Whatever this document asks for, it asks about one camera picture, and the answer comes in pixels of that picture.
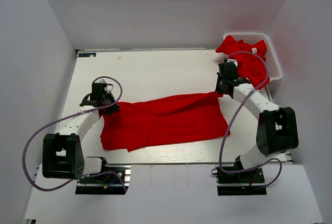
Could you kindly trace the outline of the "red t shirt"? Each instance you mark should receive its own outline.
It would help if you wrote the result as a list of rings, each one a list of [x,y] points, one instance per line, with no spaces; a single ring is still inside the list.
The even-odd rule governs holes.
[[[104,116],[101,143],[105,150],[128,152],[150,146],[190,143],[224,136],[228,128],[216,92],[168,96],[128,103]]]

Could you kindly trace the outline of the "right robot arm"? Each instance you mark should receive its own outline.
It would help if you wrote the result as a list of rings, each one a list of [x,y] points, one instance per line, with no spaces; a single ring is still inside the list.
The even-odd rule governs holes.
[[[247,78],[240,77],[235,62],[225,60],[218,67],[216,91],[240,103],[229,125],[243,107],[258,121],[255,145],[236,159],[231,170],[219,167],[221,175],[235,175],[237,180],[245,182],[253,176],[254,170],[298,147],[296,115],[291,107],[280,107],[269,101]]]

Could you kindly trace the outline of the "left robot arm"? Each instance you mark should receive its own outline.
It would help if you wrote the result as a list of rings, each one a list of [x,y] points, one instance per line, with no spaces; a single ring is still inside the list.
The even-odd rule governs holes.
[[[73,117],[56,134],[47,134],[43,140],[42,173],[45,178],[79,180],[92,174],[99,182],[109,178],[106,159],[85,157],[81,142],[92,126],[103,115],[110,115],[120,109],[111,90],[110,83],[100,80],[92,84],[92,92],[79,105],[79,115]]]

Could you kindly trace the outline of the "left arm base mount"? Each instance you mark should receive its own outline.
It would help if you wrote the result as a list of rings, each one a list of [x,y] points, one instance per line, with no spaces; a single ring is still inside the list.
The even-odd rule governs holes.
[[[105,165],[103,175],[84,177],[76,184],[76,195],[125,195],[130,184],[130,165]]]

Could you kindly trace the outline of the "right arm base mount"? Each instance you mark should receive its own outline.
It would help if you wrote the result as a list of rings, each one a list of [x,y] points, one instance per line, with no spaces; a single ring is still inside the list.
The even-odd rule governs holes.
[[[250,172],[227,174],[220,167],[211,170],[216,177],[218,196],[266,195],[262,169]]]

